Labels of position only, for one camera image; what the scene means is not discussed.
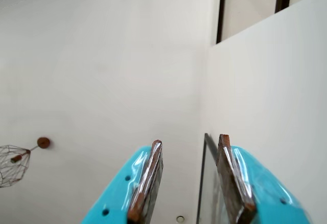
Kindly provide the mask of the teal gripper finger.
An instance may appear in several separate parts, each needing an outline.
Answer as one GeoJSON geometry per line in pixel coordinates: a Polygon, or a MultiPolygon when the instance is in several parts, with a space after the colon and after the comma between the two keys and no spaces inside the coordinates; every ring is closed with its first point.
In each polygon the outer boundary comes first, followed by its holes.
{"type": "Polygon", "coordinates": [[[162,172],[162,141],[155,140],[132,155],[81,222],[150,223],[162,172]]]}
{"type": "Polygon", "coordinates": [[[219,136],[216,166],[229,223],[310,223],[297,198],[229,135],[219,136]]]}

